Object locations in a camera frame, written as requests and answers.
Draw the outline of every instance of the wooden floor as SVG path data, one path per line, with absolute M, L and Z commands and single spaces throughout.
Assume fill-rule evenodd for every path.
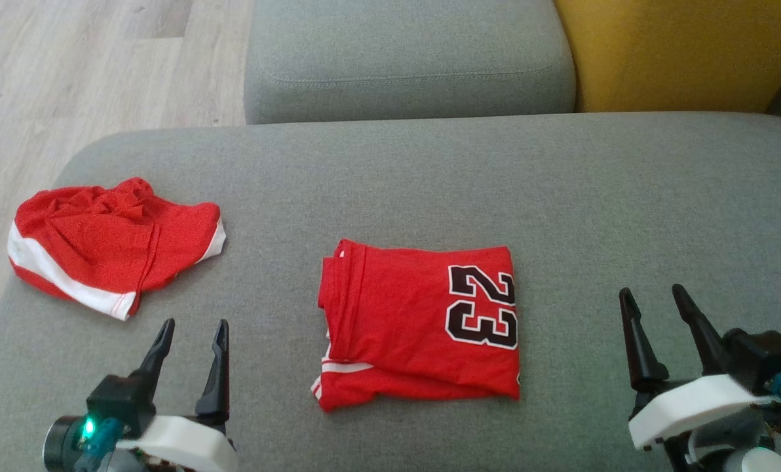
M 244 125 L 252 0 L 0 0 L 0 297 L 16 207 L 85 144 Z

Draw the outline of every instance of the yellow sofa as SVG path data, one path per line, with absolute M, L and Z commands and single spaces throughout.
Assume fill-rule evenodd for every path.
M 579 111 L 765 111 L 781 87 L 781 0 L 555 3 Z

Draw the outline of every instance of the sofa cushion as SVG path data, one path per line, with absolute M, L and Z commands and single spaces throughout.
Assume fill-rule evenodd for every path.
M 552 0 L 257 0 L 248 123 L 573 111 Z
M 156 404 L 191 414 L 218 319 L 231 321 L 242 470 L 669 470 L 627 430 L 634 392 L 618 290 L 675 379 L 701 366 L 671 285 L 723 332 L 781 331 L 781 119 L 564 114 L 119 134 L 59 186 L 149 180 L 216 201 L 223 254 L 145 294 L 121 323 L 13 281 L 0 305 L 0 471 L 40 469 L 47 427 L 178 326 Z M 402 401 L 324 414 L 322 257 L 347 237 L 460 250 L 507 245 L 522 400 Z M 781 439 L 778 441 L 781 452 Z

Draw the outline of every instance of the red basketball jersey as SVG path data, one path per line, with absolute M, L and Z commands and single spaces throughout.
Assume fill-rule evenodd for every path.
M 330 351 L 313 386 L 325 410 L 377 394 L 519 398 L 510 251 L 382 250 L 342 240 L 318 304 Z

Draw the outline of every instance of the red shorts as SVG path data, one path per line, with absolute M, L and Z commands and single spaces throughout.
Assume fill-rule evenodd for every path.
M 221 252 L 220 214 L 215 203 L 157 197 L 138 177 L 110 189 L 40 191 L 18 207 L 7 252 L 32 286 L 126 320 L 142 292 Z
M 382 250 L 346 239 L 318 295 L 330 349 L 313 393 L 324 410 L 377 394 L 519 398 L 513 263 L 505 247 Z

